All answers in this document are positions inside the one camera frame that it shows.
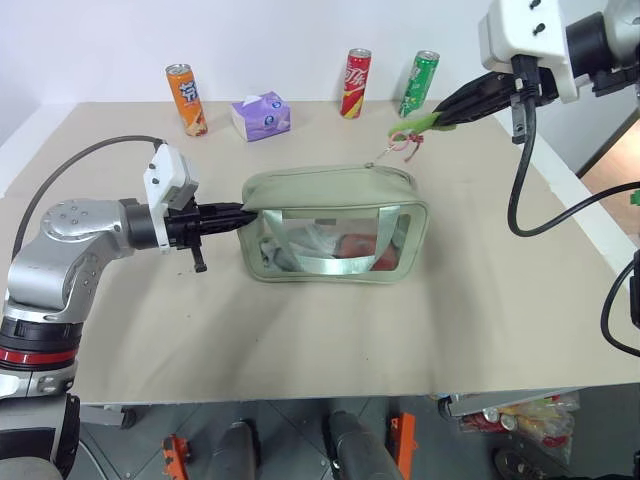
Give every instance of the table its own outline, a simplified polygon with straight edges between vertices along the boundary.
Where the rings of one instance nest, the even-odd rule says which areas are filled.
[[[276,168],[365,163],[396,121],[391,102],[345,120],[331,102],[292,104],[293,130],[245,143],[228,104],[208,103],[209,134],[187,137],[171,103],[79,104],[0,200],[6,288],[18,219],[37,185],[68,157],[125,134],[165,138],[195,164],[200,202],[239,201],[243,182]],[[119,144],[70,169],[34,218],[68,198],[144,201],[148,144]],[[265,284],[247,273],[235,233],[203,240],[209,266],[188,251],[137,252],[113,262],[84,327],[74,393],[87,403],[491,392],[640,381],[637,359],[600,336],[615,277],[570,220],[522,239],[506,224],[519,151],[494,118],[428,133],[408,164],[431,224],[413,271],[390,286]],[[520,222],[562,208],[535,169]],[[33,222],[33,235],[37,222]],[[611,313],[614,335],[637,345],[628,294]]]

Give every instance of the sprite can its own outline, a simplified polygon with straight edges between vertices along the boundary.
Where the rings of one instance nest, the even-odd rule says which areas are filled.
[[[400,116],[406,117],[409,113],[422,107],[427,91],[431,86],[433,74],[436,73],[440,55],[429,50],[420,50],[413,61],[409,83],[400,104]]]

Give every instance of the screw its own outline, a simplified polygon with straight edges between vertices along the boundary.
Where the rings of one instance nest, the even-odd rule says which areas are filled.
[[[545,28],[547,28],[547,27],[546,27],[546,25],[544,23],[539,23],[538,26],[533,29],[533,34],[537,35],[540,32],[544,31]]]

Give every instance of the green pouch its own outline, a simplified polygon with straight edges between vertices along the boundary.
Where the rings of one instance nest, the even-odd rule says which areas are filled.
[[[428,207],[411,175],[390,167],[296,168],[251,177],[238,230],[258,280],[391,283],[422,248]]]

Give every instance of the purple tissue box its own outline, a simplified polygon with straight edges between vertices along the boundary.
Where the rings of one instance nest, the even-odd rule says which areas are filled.
[[[231,119],[242,138],[253,142],[288,132],[291,129],[291,108],[275,92],[250,95],[244,102],[231,104]]]

